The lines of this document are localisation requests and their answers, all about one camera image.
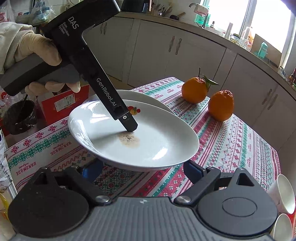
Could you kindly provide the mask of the left gloved hand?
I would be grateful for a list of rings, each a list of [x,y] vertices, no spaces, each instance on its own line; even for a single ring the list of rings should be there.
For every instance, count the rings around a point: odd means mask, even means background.
[[[43,37],[40,34],[27,33],[23,36],[15,52],[15,61],[19,62],[30,54],[37,54],[47,64],[57,66],[62,62],[57,48],[50,39]],[[46,92],[59,92],[64,87],[63,83],[49,81],[45,85],[37,82],[32,82],[25,87],[25,92],[28,95],[39,96]]]

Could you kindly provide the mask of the left white sleeve forearm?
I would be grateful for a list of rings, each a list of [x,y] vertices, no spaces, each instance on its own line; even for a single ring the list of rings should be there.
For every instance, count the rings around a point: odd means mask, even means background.
[[[22,38],[28,33],[33,33],[31,25],[14,22],[1,23],[1,75],[15,64],[16,50]]]

